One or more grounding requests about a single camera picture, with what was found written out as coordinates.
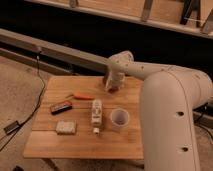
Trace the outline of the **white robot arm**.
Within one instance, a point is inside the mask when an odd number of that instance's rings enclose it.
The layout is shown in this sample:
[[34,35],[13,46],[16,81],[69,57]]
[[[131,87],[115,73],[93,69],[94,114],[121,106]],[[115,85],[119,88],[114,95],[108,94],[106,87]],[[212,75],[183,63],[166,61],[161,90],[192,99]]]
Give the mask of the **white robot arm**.
[[142,81],[140,125],[145,171],[201,171],[193,110],[213,96],[205,72],[177,65],[136,62],[123,51],[107,59],[107,89],[118,89],[124,76]]

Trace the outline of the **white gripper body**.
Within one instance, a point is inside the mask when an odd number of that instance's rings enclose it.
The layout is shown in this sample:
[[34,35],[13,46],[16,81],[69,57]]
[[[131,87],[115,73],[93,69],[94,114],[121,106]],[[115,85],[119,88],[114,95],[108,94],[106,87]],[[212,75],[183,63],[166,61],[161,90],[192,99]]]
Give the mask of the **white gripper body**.
[[105,89],[107,91],[118,91],[124,84],[125,74],[109,71],[105,76]]

